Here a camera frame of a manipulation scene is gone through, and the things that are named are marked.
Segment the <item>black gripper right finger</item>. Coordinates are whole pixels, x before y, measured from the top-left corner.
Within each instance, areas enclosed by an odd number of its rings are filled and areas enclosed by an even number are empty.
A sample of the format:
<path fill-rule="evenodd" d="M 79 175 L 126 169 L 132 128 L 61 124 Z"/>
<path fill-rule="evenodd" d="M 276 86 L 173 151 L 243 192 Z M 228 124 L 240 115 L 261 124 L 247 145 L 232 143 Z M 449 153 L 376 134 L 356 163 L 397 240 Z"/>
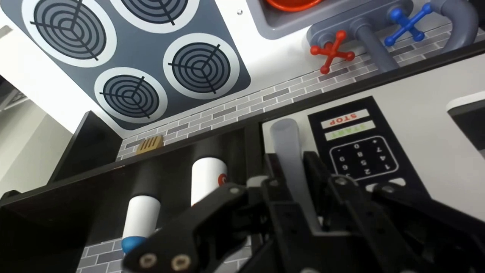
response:
<path fill-rule="evenodd" d="M 367 190 L 316 151 L 303 166 L 323 228 L 361 237 L 382 273 L 485 273 L 484 219 L 390 181 Z"/>

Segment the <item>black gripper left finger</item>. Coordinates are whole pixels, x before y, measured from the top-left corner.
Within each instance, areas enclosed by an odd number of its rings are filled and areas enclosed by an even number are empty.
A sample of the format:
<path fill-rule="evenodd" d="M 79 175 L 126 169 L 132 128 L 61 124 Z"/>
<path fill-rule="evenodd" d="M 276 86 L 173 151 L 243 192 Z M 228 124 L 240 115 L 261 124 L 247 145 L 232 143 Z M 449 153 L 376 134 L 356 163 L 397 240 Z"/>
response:
<path fill-rule="evenodd" d="M 266 156 L 269 177 L 259 186 L 229 181 L 175 216 L 129 251 L 123 268 L 129 273 L 214 273 L 249 236 L 263 242 L 240 273 L 299 273 L 300 254 L 293 242 L 300 227 L 282 163 L 276 153 Z"/>

